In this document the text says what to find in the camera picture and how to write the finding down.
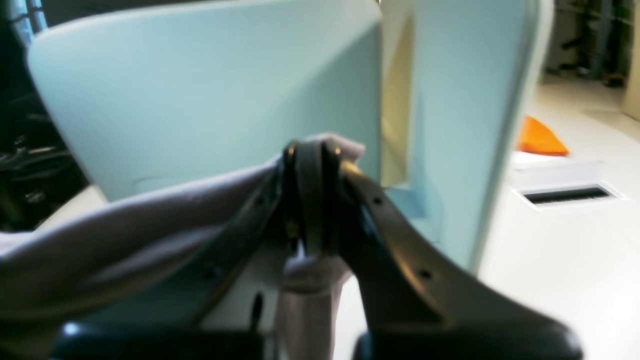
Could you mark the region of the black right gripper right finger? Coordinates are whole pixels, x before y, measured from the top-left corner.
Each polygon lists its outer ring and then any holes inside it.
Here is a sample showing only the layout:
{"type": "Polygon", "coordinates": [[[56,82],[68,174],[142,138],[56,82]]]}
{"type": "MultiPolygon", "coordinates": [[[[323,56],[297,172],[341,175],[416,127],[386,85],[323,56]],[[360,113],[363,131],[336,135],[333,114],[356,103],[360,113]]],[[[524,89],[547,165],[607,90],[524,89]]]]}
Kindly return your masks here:
{"type": "Polygon", "coordinates": [[[580,360],[574,333],[482,284],[412,226],[338,144],[300,144],[308,255],[343,260],[368,331],[355,360],[580,360]]]}

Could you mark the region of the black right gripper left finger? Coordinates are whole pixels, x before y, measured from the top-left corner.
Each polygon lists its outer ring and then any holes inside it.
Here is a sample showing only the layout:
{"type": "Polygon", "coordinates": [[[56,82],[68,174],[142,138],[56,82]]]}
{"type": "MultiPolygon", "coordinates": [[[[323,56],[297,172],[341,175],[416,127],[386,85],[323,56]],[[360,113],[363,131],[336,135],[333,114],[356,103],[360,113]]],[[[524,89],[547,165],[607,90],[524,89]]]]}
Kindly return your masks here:
{"type": "Polygon", "coordinates": [[[165,278],[62,326],[53,360],[264,360],[291,252],[301,145],[290,143],[218,233],[165,278]]]}

